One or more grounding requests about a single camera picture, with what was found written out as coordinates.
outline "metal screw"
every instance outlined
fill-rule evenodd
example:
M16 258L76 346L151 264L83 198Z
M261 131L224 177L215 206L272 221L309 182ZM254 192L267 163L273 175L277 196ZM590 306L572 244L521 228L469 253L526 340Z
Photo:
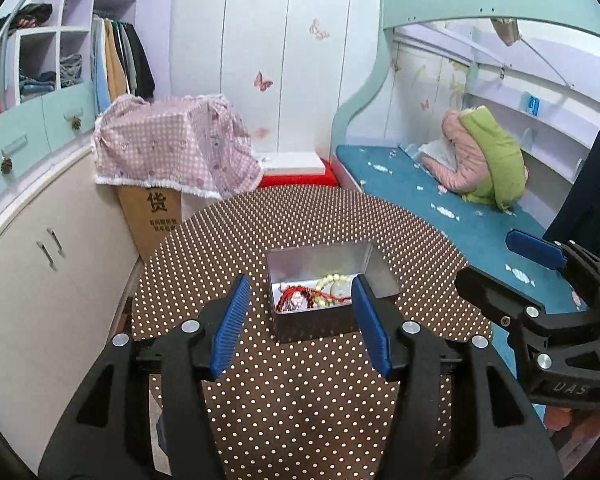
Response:
M536 309L536 307L534 307L534 306L528 306L528 307L526 308L525 312L526 312L526 314L527 314L529 317L538 317L538 316L540 316L540 312L539 312L539 310L538 310L538 309Z
M420 325L415 321L405 321L402 324L402 329L407 334L417 334L420 331Z
M193 334L197 332L200 328L200 323L198 323L195 319L189 319L182 324L182 331L187 334Z
M124 346L129 342L129 336L127 334L116 334L111 340L113 346Z
M489 340L485 338L485 336L481 335L474 335L471 338L471 343L476 348L487 348L487 346L489 346Z
M538 363L538 366L542 368L542 370L548 370L553 364L551 358L547 354L540 354L536 358L536 362Z

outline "green jacket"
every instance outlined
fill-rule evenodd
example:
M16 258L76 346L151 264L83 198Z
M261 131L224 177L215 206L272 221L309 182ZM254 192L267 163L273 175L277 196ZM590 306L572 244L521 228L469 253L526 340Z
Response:
M468 202L496 205L503 211L508 209L525 192L525 162L520 146L487 108L480 107L461 116L460 122L480 146L489 167L488 176L463 198Z

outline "metal rail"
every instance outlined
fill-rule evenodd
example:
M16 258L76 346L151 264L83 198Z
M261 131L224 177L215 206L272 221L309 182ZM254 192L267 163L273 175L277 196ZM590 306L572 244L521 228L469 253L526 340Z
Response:
M3 110L3 111L6 110L6 97L5 97L6 89L5 89L4 85L5 85L5 79L6 79L7 34L9 32L9 28L11 26L11 21L14 19L15 15L19 12L19 10L22 8L22 6L24 5L24 3L26 1L27 0L20 0L16 4L15 8L13 9L13 11L11 11L11 14L7 18L6 22L4 22L4 25L2 26L2 28L0 29L0 46L1 45L4 46L4 48L0 51L0 110Z

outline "chinese character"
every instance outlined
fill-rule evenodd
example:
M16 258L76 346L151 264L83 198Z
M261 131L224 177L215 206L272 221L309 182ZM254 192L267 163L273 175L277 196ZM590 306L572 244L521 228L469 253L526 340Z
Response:
M164 203L167 200L167 197L165 197L162 193L156 191L155 193L151 192L149 193L149 198L146 199L147 202L151 202L151 212L155 213L158 211L167 211L166 206L164 205Z

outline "red object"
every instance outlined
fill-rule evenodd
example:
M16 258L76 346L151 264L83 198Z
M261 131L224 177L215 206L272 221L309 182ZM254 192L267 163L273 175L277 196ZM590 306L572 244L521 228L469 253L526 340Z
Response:
M324 175L266 175L262 178L259 189L272 186L331 186L339 187L338 179L333 174L331 165L324 159Z
M350 296L347 298L336 298L335 296L332 296L331 294L327 294L326 292L322 292L321 290L315 290L314 288L309 288L307 286L302 286L302 285L290 286L287 290L285 290L282 293L282 296L280 296L280 300L278 301L278 304L276 305L276 312L280 312L282 310L282 306L285 304L285 301L288 300L289 298L291 298L291 296L293 295L294 292L300 292L304 296L304 298L306 299L306 307L307 308L312 308L314 306L314 298L313 298L314 295L325 298L326 300L351 301Z

